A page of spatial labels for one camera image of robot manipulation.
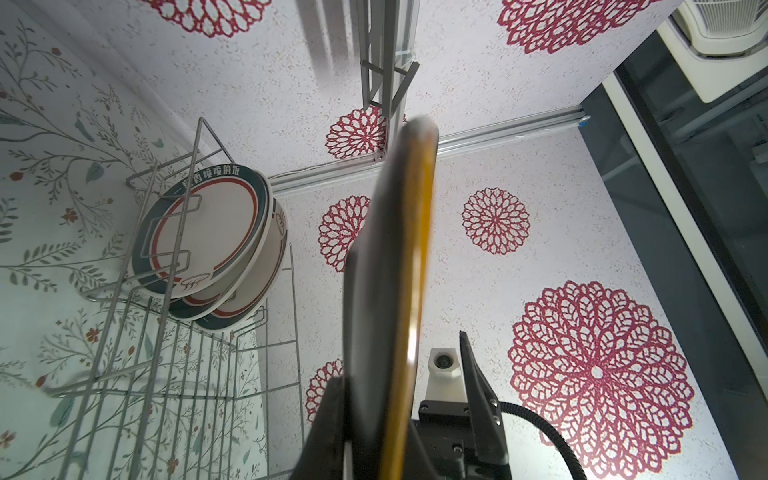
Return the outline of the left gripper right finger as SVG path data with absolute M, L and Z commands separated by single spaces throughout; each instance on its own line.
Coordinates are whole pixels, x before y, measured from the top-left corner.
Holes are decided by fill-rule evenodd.
M 403 460 L 403 480 L 439 480 L 432 460 L 435 431 L 423 427 L 417 420 L 410 420 L 407 429 Z

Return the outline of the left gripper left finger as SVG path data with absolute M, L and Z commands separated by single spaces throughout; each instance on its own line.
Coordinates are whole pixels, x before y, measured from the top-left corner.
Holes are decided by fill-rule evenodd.
M 331 378 L 291 480 L 342 480 L 345 450 L 345 383 Z

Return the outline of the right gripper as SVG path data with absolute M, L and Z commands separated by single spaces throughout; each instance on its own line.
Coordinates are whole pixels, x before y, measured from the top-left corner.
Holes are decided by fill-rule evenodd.
M 465 331 L 459 346 L 431 350 L 416 420 L 435 431 L 432 460 L 440 478 L 510 479 L 499 400 Z

